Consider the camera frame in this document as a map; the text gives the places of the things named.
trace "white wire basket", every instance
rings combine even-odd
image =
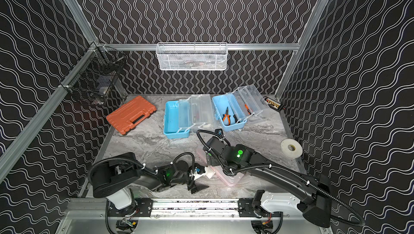
[[[224,71],[227,43],[158,43],[156,55],[164,71]]]

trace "plastic toolbox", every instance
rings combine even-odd
[[[233,95],[231,103],[237,103],[241,109],[239,120],[247,119],[248,123],[259,123],[266,119],[263,112],[270,107],[254,85],[238,87],[236,91],[227,93]]]
[[[218,113],[223,131],[228,132],[244,127],[247,122],[246,116],[241,110],[241,107],[237,103],[233,94],[227,93],[225,95],[215,96],[213,97],[213,103],[216,108],[216,112]],[[227,107],[229,108],[230,125],[225,125],[223,122],[223,114],[226,112]]]
[[[164,134],[169,139],[187,138],[191,129],[216,128],[210,94],[191,95],[187,99],[168,101],[164,114]]]
[[[164,134],[168,139],[187,138],[189,136],[190,130],[180,127],[181,120],[179,101],[168,101],[165,104],[164,114]]]
[[[145,98],[137,96],[110,113],[106,120],[120,134],[125,135],[156,110],[156,107]]]
[[[179,100],[179,127],[209,130],[216,128],[210,94],[196,94]]]

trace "screwdriver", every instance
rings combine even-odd
[[[247,113],[249,113],[249,115],[251,115],[252,113],[250,112],[249,107],[247,106],[247,104],[244,104],[244,107],[247,109]]]

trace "wire basket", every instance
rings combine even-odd
[[[164,71],[224,71],[227,43],[158,43],[156,55]]]
[[[63,86],[74,101],[85,105],[104,105],[108,100],[127,55],[111,47],[98,47],[95,55],[71,81]]]

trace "tool case handle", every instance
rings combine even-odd
[[[139,123],[141,123],[141,122],[142,122],[142,120],[144,120],[145,118],[147,118],[147,117],[145,116],[145,113],[144,113],[144,112],[140,112],[139,114],[137,114],[137,116],[138,116],[138,117],[136,117],[136,118],[134,118],[134,119],[131,119],[131,120],[130,120],[130,121],[131,121],[131,123],[132,123],[132,127],[137,126]]]

